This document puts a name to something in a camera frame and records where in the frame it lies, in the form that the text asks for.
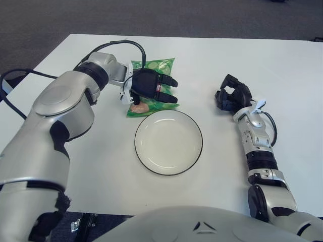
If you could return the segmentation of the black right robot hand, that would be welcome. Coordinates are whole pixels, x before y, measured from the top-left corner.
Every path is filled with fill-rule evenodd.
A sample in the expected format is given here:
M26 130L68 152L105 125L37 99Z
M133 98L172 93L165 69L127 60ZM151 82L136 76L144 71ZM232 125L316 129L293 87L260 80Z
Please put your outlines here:
M249 88L230 74L225 76L214 99L220 110L232 113L252 105L252 95Z

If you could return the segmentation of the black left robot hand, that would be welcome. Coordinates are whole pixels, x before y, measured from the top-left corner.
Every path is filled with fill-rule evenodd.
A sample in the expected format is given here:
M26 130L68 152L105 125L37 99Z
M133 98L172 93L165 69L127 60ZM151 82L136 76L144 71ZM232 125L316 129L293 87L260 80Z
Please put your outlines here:
M177 103L177 98L161 91L161 85L165 84L178 87L178 82L171 76L160 74L152 69L141 69L132 78L130 94L134 105L140 103L140 97L154 99L163 103Z

